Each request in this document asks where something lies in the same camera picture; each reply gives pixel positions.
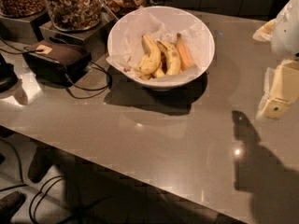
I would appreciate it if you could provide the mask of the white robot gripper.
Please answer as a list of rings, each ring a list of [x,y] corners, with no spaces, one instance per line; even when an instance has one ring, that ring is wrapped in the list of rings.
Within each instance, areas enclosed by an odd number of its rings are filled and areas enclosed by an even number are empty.
[[[255,31],[255,40],[271,40],[271,49],[284,59],[299,58],[299,0],[289,0],[276,19]],[[283,60],[276,69],[268,67],[258,119],[280,119],[299,98],[299,62]]]

